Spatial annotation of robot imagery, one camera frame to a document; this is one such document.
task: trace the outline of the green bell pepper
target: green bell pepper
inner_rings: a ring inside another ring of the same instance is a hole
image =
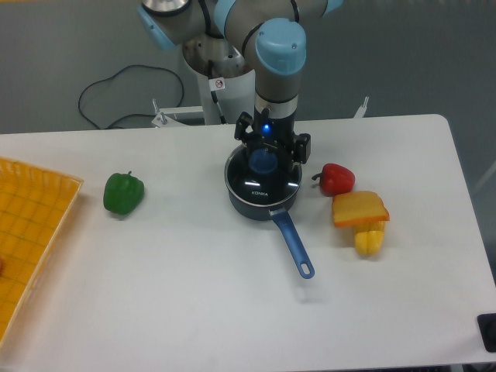
[[[128,174],[114,173],[107,180],[103,194],[103,206],[116,215],[127,215],[143,200],[145,185]]]

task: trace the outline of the yellow basket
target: yellow basket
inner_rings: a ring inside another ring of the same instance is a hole
[[[0,346],[82,183],[0,157]]]

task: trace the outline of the pot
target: pot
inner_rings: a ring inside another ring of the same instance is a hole
[[[224,178],[229,199],[239,213],[257,221],[272,220],[281,231],[300,275],[314,276],[312,262],[288,213],[301,184],[301,165],[290,170],[280,167],[277,155],[268,149],[249,153],[238,146],[229,155]]]

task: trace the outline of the pot handle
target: pot handle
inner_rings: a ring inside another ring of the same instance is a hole
[[[293,256],[294,263],[296,264],[300,275],[304,279],[313,277],[315,271],[312,262],[310,262],[310,258],[308,257],[288,211],[285,208],[279,208],[275,211],[270,211],[270,217],[281,231],[284,240],[286,240],[286,244]]]

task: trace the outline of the black cable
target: black cable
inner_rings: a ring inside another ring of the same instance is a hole
[[[176,107],[181,106],[181,104],[183,103],[183,100],[184,100],[184,84],[183,84],[183,81],[181,80],[181,78],[179,77],[178,74],[176,74],[172,70],[169,70],[168,68],[165,68],[165,67],[146,66],[144,64],[130,64],[129,66],[126,66],[122,70],[120,70],[120,71],[116,72],[115,74],[113,74],[111,77],[107,77],[106,79],[99,80],[99,81],[96,81],[96,82],[90,84],[89,86],[87,86],[82,91],[81,95],[79,96],[79,99],[77,100],[77,109],[79,110],[79,113],[81,114],[81,116],[83,118],[85,118],[89,123],[91,123],[96,129],[124,129],[121,126],[116,126],[115,124],[117,124],[121,120],[132,118],[132,117],[146,117],[146,118],[154,118],[155,117],[155,115],[151,115],[151,114],[129,114],[129,115],[123,116],[122,118],[118,118],[117,120],[115,120],[114,122],[112,122],[108,126],[106,126],[105,128],[102,128],[96,122],[94,122],[91,119],[89,119],[83,113],[83,110],[81,109],[81,101],[83,99],[83,95],[84,95],[84,93],[86,93],[86,91],[89,88],[91,88],[92,86],[94,86],[96,84],[100,84],[100,83],[103,83],[103,82],[106,82],[106,81],[109,81],[109,80],[113,80],[113,79],[117,78],[117,76],[119,76],[124,71],[126,71],[126,70],[128,70],[130,68],[134,68],[134,67],[146,68],[146,69],[150,69],[150,70],[165,71],[165,72],[168,72],[169,74],[173,74],[177,78],[177,80],[179,81],[179,84],[181,85],[181,98],[179,99],[179,102],[176,105]]]

